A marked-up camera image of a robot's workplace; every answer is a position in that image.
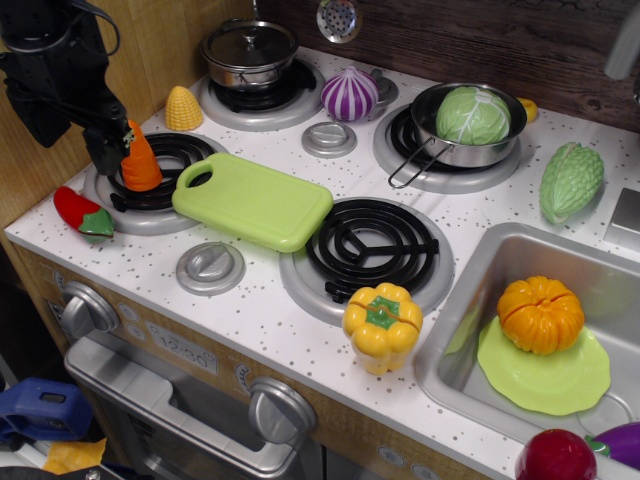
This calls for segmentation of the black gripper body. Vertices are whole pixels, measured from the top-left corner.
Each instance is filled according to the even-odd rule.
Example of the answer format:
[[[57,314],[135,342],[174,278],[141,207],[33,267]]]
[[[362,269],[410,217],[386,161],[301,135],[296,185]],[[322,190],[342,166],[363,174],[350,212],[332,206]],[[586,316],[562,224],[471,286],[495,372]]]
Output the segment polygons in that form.
[[[76,124],[91,144],[127,146],[126,110],[106,85],[109,52],[95,19],[66,19],[51,33],[5,44],[7,95],[38,143],[51,147]]]

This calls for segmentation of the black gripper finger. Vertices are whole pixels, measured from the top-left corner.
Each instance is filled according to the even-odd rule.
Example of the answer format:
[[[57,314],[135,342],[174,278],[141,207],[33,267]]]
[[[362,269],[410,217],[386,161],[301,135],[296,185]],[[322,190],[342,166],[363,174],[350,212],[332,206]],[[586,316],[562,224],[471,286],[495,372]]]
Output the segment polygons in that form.
[[[135,140],[134,130],[125,125],[118,132],[118,150],[120,153],[129,153],[131,149],[131,144]]]
[[[123,137],[108,135],[96,128],[86,128],[83,138],[98,173],[103,176],[115,175],[125,158]]]

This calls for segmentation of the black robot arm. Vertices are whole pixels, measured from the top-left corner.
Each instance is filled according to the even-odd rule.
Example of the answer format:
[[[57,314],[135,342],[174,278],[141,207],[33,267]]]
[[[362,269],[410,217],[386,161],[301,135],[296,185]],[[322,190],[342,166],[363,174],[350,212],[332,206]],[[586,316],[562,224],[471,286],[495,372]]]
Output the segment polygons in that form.
[[[115,175],[134,134],[124,105],[109,89],[107,50],[98,26],[110,16],[86,1],[4,1],[1,69],[9,102],[42,146],[83,129],[99,174]]]

